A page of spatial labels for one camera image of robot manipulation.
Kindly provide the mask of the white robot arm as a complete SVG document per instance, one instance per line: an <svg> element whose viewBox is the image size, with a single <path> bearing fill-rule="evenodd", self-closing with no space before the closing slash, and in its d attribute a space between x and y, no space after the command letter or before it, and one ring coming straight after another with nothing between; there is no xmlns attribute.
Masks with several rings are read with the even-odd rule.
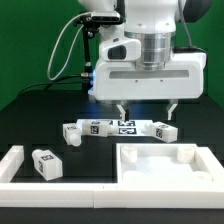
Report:
<svg viewBox="0 0 224 224"><path fill-rule="evenodd" d="M97 101L167 100L172 113L180 99L203 92L207 54L174 45L176 24L193 23L213 0L78 0L101 34L99 59L89 95Z"/></svg>

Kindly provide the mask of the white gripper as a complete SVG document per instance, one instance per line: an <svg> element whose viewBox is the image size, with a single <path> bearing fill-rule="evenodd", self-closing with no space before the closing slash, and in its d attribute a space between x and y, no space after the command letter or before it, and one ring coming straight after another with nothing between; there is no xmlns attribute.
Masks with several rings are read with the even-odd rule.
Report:
<svg viewBox="0 0 224 224"><path fill-rule="evenodd" d="M161 70L136 70L132 62L99 60L94 74L93 95L97 100L171 99L166 107L167 119L178 106L177 99L198 98L203 92L205 53L175 54ZM129 120L129 112L116 104L120 119Z"/></svg>

